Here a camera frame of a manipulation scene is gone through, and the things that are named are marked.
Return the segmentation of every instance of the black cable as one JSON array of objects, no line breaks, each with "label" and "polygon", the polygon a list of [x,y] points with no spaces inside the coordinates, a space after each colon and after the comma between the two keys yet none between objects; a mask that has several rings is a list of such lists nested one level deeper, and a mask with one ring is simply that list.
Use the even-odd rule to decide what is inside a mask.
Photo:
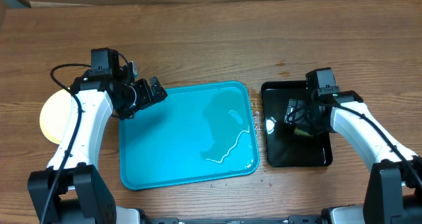
[{"label": "black cable", "polygon": [[66,161],[69,158],[69,155],[71,154],[73,143],[75,142],[76,135],[78,134],[78,130],[79,130],[79,126],[80,126],[80,120],[82,118],[82,113],[83,113],[82,106],[80,104],[79,99],[76,97],[76,95],[72,94],[71,91],[65,85],[63,85],[61,82],[59,82],[54,76],[54,72],[57,69],[61,69],[63,67],[71,67],[71,66],[91,67],[91,65],[86,65],[86,64],[82,64],[82,63],[69,63],[69,64],[65,64],[65,65],[56,66],[50,72],[51,79],[53,79],[53,81],[57,85],[59,85],[61,88],[63,88],[66,92],[70,93],[70,95],[72,95],[73,98],[75,99],[76,104],[78,104],[78,119],[76,120],[76,125],[75,125],[75,129],[73,130],[71,141],[69,142],[69,145],[67,146],[67,149],[65,150],[65,155],[63,156],[63,160],[61,161],[60,167],[55,174],[53,183],[51,184],[50,191],[49,191],[48,197],[47,197],[47,201],[45,202],[44,210],[43,210],[42,215],[41,215],[40,224],[45,223],[45,218],[47,217],[48,207],[51,203],[51,199],[53,198],[53,194],[56,193],[57,186],[59,184],[60,174],[63,171],[63,169],[65,168]]},{"label": "black cable", "polygon": [[127,59],[126,59],[126,57],[122,54],[122,53],[120,53],[120,52],[117,52],[118,54],[119,54],[119,56],[125,61],[125,63],[126,63],[126,65],[128,65],[129,64],[129,62],[127,61]]},{"label": "black cable", "polygon": [[389,146],[390,149],[403,161],[404,165],[409,170],[409,172],[411,173],[413,178],[415,178],[416,185],[418,186],[420,191],[422,191],[422,180],[419,177],[419,175],[417,174],[416,170],[411,166],[411,163],[400,153],[400,151],[397,149],[397,146],[395,146],[395,145],[393,145],[393,143],[391,143],[391,141],[387,138],[385,133],[372,120],[368,119],[365,116],[365,114],[361,114],[361,113],[359,113],[359,112],[357,112],[353,109],[341,106],[339,104],[312,104],[312,105],[302,106],[302,107],[298,107],[298,108],[294,109],[291,113],[289,113],[287,115],[286,121],[289,121],[289,118],[292,117],[296,112],[298,112],[300,110],[304,110],[304,109],[309,109],[311,106],[325,106],[325,107],[335,107],[335,108],[343,109],[345,111],[353,113],[354,115],[359,116],[360,118],[365,120],[367,123],[369,123],[376,130],[376,132],[381,136],[381,138],[387,143],[387,146]]}]

